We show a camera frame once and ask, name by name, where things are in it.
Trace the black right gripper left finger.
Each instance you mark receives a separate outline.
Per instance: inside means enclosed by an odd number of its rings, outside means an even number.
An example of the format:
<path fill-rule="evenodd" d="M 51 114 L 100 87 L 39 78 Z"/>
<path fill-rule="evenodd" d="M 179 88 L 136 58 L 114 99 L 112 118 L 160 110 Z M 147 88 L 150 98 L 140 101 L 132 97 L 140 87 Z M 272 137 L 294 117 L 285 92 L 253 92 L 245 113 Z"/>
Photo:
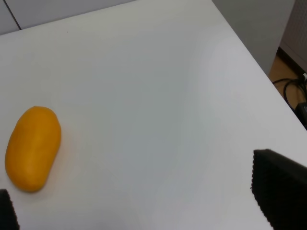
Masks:
<path fill-rule="evenodd" d="M 19 230 L 17 216 L 6 189 L 0 190 L 0 229 Z"/>

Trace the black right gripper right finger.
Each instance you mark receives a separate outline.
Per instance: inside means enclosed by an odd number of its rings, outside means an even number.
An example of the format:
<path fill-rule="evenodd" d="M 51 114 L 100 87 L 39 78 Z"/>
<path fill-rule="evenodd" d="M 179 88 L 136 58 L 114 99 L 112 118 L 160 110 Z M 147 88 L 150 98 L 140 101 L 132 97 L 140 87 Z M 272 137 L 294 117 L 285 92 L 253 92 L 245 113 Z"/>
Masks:
<path fill-rule="evenodd" d="M 307 228 L 307 168 L 270 149 L 253 152 L 251 191 L 275 230 Z"/>

